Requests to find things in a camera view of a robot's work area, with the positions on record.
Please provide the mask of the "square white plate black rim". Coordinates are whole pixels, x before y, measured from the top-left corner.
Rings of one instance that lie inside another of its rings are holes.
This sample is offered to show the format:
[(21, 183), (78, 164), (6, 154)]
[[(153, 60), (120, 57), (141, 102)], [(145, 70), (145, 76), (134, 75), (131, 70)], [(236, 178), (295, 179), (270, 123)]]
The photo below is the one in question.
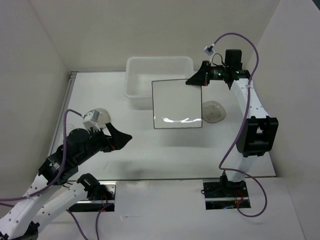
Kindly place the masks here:
[(152, 106), (155, 129), (201, 128), (202, 88), (185, 79), (153, 81)]

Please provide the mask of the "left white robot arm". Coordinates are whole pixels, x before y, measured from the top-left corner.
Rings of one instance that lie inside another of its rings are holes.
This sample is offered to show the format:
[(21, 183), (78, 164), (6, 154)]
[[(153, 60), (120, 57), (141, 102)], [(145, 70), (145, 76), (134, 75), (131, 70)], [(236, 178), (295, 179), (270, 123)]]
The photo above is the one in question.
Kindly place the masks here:
[(100, 182), (92, 174), (85, 173), (62, 194), (49, 200), (85, 161), (99, 152), (119, 151), (133, 138), (111, 123), (105, 128), (109, 134), (102, 128), (76, 128), (64, 136), (63, 144), (39, 168), (29, 190), (17, 198), (14, 207), (0, 219), (2, 240), (35, 240), (50, 221), (78, 201), (94, 200), (105, 194)]

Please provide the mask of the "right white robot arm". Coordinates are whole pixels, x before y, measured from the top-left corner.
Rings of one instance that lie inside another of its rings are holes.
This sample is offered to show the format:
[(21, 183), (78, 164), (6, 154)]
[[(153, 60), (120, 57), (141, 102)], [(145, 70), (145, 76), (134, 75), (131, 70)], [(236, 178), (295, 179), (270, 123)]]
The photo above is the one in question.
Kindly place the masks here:
[(239, 158), (232, 167), (219, 165), (223, 172), (218, 189), (225, 197), (233, 197), (244, 188), (246, 174), (254, 162), (272, 149), (279, 126), (278, 119), (271, 117), (262, 106), (252, 76), (251, 72), (243, 69), (242, 51), (228, 49), (221, 65), (204, 60), (199, 70), (186, 81), (190, 86), (208, 86), (211, 81), (224, 81), (243, 114), (239, 132), (232, 144)]

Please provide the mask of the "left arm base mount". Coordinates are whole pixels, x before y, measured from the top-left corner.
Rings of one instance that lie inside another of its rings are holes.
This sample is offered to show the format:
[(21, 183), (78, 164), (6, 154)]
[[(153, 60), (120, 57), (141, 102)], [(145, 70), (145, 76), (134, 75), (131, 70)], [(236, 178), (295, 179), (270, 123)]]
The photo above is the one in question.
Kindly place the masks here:
[(115, 211), (116, 182), (101, 181), (100, 191), (89, 198), (84, 198), (72, 205), (68, 210), (73, 213), (98, 213)]

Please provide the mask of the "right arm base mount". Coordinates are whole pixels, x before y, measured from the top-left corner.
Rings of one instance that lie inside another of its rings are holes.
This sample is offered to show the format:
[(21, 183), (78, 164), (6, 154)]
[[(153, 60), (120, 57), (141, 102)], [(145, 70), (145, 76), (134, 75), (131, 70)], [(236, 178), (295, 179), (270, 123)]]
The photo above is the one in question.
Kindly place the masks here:
[(204, 180), (203, 189), (200, 192), (204, 196), (206, 210), (236, 209), (238, 204), (240, 209), (251, 208), (245, 182), (226, 192), (219, 180)]

